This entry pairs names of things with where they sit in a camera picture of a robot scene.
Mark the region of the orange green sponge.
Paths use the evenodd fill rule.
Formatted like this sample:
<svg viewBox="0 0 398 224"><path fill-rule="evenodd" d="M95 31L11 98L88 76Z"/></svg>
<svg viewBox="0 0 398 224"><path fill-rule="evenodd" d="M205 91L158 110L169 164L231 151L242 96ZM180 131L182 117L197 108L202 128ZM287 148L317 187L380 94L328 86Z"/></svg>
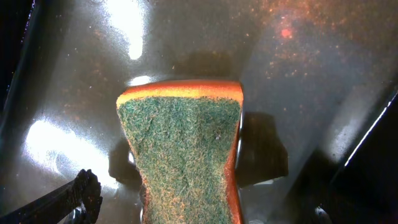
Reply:
<svg viewBox="0 0 398 224"><path fill-rule="evenodd" d="M144 223L241 223L234 176L243 88L179 80L127 89L116 111L145 187Z"/></svg>

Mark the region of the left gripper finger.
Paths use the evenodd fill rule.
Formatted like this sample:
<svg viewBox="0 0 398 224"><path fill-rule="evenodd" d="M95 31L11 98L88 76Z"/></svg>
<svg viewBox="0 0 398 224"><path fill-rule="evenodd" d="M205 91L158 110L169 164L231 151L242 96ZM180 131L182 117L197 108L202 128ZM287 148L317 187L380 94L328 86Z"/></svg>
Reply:
<svg viewBox="0 0 398 224"><path fill-rule="evenodd" d="M103 198L101 183L90 169L60 188L1 217L1 223L96 223Z"/></svg>

